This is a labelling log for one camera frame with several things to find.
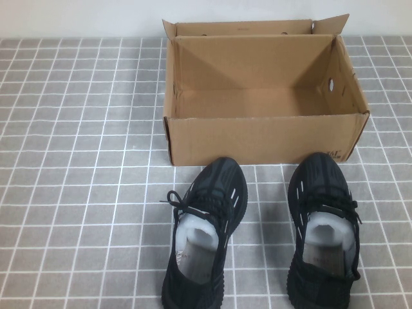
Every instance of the white wall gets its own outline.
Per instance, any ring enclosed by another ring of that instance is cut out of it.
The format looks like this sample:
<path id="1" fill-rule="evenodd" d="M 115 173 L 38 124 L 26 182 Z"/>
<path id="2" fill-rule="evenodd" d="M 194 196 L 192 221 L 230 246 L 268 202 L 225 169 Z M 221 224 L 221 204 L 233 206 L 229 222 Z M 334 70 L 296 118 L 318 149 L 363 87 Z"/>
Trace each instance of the white wall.
<path id="1" fill-rule="evenodd" d="M 412 0 L 0 0 L 0 37 L 163 36 L 161 19 L 323 19 L 344 34 L 412 34 Z"/>

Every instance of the black shoelace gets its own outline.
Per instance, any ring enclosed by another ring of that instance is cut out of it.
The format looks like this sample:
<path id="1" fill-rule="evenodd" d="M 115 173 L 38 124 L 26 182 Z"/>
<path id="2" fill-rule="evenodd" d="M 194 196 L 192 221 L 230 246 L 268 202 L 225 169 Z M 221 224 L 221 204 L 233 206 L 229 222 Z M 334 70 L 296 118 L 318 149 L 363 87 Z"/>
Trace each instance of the black shoelace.
<path id="1" fill-rule="evenodd" d="M 321 210 L 322 207 L 327 206 L 332 209 L 339 209 L 348 218 L 362 224 L 361 218 L 355 211 L 358 207 L 358 203 L 352 201 L 350 198 L 331 196 L 324 193 L 310 193 L 303 200 L 308 212 L 315 212 Z"/>
<path id="2" fill-rule="evenodd" d="M 176 207 L 179 211 L 191 212 L 201 219 L 209 219 L 213 217 L 219 222 L 220 227 L 227 227 L 233 217 L 233 206 L 230 199 L 227 198 L 225 192 L 221 191 L 223 197 L 216 196 L 214 194 L 200 194 L 198 191 L 192 193 L 192 198 L 187 201 L 183 201 L 180 195 L 176 191 L 169 191 L 167 193 L 167 201 L 173 207 Z"/>

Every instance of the open cardboard box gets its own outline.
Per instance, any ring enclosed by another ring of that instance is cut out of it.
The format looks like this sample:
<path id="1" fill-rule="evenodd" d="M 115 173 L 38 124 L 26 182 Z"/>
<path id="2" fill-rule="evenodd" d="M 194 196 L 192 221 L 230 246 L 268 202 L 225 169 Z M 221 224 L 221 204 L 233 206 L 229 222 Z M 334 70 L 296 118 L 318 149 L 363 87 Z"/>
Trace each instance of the open cardboard box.
<path id="1" fill-rule="evenodd" d="M 322 21 L 164 21 L 164 126 L 173 165 L 350 156 L 369 109 L 343 40 Z"/>

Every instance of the sneaker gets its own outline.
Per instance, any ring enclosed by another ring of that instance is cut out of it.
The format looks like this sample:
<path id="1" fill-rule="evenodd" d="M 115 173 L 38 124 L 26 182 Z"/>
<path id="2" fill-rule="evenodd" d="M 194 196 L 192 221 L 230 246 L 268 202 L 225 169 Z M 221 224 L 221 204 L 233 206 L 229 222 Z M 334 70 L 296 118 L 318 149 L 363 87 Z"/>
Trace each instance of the sneaker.
<path id="1" fill-rule="evenodd" d="M 170 191 L 167 201 L 175 209 L 163 306 L 220 308 L 227 243 L 247 207 L 245 176 L 235 160 L 219 158 L 199 174 L 183 198 Z"/>
<path id="2" fill-rule="evenodd" d="M 314 153 L 296 169 L 288 189 L 296 251 L 287 280 L 296 309 L 347 308 L 360 279 L 359 224 L 348 184 L 333 159 Z"/>

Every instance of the box lid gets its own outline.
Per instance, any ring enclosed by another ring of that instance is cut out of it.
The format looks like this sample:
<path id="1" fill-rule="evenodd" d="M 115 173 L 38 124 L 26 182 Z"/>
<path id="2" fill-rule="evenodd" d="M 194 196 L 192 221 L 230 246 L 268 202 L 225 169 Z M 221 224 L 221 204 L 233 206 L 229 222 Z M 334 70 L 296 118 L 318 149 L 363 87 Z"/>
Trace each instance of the box lid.
<path id="1" fill-rule="evenodd" d="M 227 23 L 176 23 L 163 20 L 167 37 L 204 35 L 340 34 L 349 14 L 320 21 L 240 21 Z"/>

